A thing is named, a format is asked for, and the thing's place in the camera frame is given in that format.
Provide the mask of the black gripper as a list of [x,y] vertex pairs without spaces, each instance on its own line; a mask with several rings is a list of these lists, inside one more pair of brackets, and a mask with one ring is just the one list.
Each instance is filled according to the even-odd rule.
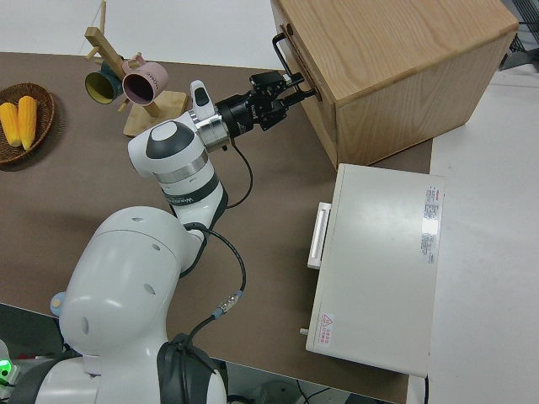
[[293,94],[276,99],[252,93],[235,94],[216,103],[217,112],[231,138],[251,131],[255,124],[258,124],[262,130],[268,130],[286,117],[292,105],[299,104],[304,99],[317,94],[314,89],[310,91],[301,89],[300,85],[304,82],[304,76],[301,73],[291,75],[285,73],[282,78],[285,89],[295,90]]

